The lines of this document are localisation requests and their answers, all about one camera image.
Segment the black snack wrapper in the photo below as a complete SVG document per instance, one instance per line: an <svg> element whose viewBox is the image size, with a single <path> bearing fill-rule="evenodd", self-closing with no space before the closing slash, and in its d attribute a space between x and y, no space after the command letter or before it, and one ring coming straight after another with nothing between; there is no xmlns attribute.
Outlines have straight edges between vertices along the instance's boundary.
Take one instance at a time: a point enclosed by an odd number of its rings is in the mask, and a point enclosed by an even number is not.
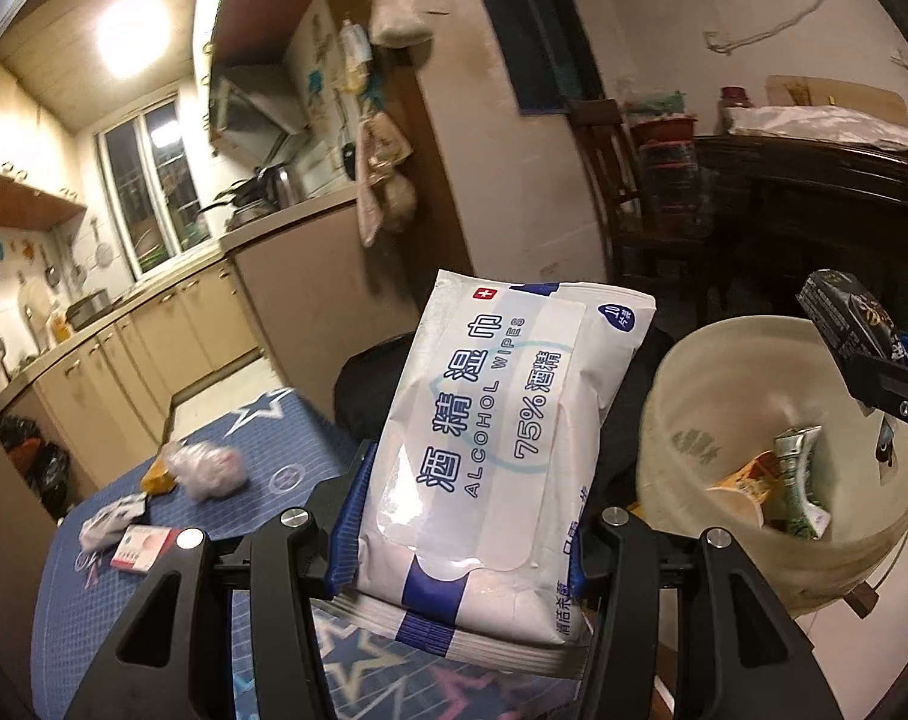
<svg viewBox="0 0 908 720"><path fill-rule="evenodd" d="M854 276L814 271L798 295L838 365L861 352L908 365L908 354L894 323Z"/></svg>

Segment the red and white box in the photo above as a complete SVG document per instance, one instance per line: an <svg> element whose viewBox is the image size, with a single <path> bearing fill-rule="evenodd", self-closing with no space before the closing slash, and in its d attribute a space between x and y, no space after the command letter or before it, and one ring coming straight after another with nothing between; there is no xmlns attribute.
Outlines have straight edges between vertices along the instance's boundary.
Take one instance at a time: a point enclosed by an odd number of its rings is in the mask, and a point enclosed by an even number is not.
<svg viewBox="0 0 908 720"><path fill-rule="evenodd" d="M177 539L179 528L156 528L152 525L131 525L124 531L110 560L121 571L145 574L158 557L167 552Z"/></svg>

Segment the metal bolt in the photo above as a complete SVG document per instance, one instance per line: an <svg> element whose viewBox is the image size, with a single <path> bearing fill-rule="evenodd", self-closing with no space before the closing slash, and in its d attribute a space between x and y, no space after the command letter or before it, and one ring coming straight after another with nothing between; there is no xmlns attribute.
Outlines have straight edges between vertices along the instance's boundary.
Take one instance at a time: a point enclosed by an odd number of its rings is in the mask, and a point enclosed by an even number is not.
<svg viewBox="0 0 908 720"><path fill-rule="evenodd" d="M287 528L302 528L310 518L311 515L303 509L287 509L280 515L280 521L287 525Z"/></svg>
<svg viewBox="0 0 908 720"><path fill-rule="evenodd" d="M204 541L204 532L198 528L188 528L177 533L177 546L181 549L193 549Z"/></svg>
<svg viewBox="0 0 908 720"><path fill-rule="evenodd" d="M619 506L611 506L608 509L604 509L604 512L601 514L601 518L604 519L609 525L613 525L615 528L619 528L621 525L627 525L630 521L630 514L625 512Z"/></svg>
<svg viewBox="0 0 908 720"><path fill-rule="evenodd" d="M730 533L727 533L724 528L711 528L707 531L707 543L712 547L724 549L730 546L731 541L733 541L733 538L730 537Z"/></svg>

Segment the countertop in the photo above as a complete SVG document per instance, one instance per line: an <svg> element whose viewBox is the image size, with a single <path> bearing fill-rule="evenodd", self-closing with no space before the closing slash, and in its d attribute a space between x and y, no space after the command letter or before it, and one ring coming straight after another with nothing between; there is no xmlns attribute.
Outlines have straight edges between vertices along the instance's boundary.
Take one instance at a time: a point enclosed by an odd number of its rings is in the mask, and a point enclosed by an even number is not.
<svg viewBox="0 0 908 720"><path fill-rule="evenodd" d="M349 187L304 200L297 203L297 205L252 221L252 223L246 224L238 230L225 233L215 241L202 244L197 248L198 251L196 253L178 260L175 265L165 269L162 274L140 281L127 293L128 297L116 308L116 311L88 325L80 332L74 333L71 338L68 338L63 343L58 343L50 351L44 352L34 362L20 370L10 380L10 384L0 393L0 413L13 403L25 389L40 378L49 367L62 360L63 357L73 352L78 346L90 341L93 336L100 333L105 327L109 327L121 317L147 303L148 300L161 295L174 284L190 278L198 271L203 271L203 269L209 268L209 266L215 265L215 263L223 259L229 258L235 251L256 245L258 241L269 238L288 227L305 223L305 221L315 215L323 214L341 205L353 203L355 199L356 185L352 184Z"/></svg>

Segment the range hood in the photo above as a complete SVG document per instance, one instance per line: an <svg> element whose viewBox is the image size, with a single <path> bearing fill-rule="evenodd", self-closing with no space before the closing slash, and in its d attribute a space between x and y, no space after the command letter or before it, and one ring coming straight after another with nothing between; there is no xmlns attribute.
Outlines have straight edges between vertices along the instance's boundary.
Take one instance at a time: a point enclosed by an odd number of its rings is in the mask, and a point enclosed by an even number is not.
<svg viewBox="0 0 908 720"><path fill-rule="evenodd" d="M310 138L303 106L283 65L239 65L220 71L211 98L215 136L257 167L287 162Z"/></svg>

